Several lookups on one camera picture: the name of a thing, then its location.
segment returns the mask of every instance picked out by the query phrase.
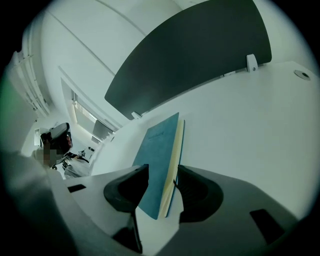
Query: dark gray partition panel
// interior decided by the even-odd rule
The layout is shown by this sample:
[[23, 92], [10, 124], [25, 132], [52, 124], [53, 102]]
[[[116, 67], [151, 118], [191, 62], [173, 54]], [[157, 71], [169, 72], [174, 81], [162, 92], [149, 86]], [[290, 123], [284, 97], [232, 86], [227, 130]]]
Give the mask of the dark gray partition panel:
[[148, 34], [116, 73], [105, 100], [128, 119], [213, 78], [243, 69], [246, 55], [272, 59], [252, 0], [210, 0], [185, 9]]

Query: desk surface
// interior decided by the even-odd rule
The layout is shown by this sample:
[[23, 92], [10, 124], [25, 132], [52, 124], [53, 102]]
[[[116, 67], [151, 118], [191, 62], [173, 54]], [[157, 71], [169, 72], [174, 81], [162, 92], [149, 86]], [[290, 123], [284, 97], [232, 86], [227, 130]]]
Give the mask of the desk surface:
[[[299, 78], [294, 70], [307, 73], [311, 80]], [[185, 120], [182, 165], [250, 182], [301, 219], [310, 209], [320, 178], [319, 85], [319, 78], [294, 62], [214, 80], [118, 130], [112, 142], [107, 139], [96, 153], [92, 175], [132, 166], [147, 129], [179, 112]], [[174, 200], [179, 202], [180, 196], [176, 193]], [[179, 215], [180, 203], [174, 211]], [[147, 218], [143, 214], [138, 220]], [[172, 217], [167, 222], [177, 220]], [[171, 225], [170, 232], [177, 228]], [[142, 229], [144, 245], [148, 236]], [[161, 236], [165, 241], [168, 234]]]

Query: notebook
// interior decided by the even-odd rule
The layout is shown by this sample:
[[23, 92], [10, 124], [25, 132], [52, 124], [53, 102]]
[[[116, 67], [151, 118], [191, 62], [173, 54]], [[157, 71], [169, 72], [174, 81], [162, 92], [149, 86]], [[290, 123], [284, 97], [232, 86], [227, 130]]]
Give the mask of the notebook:
[[150, 127], [132, 166], [149, 165], [148, 187], [139, 207], [157, 220], [168, 214], [182, 150], [185, 122], [179, 113]]

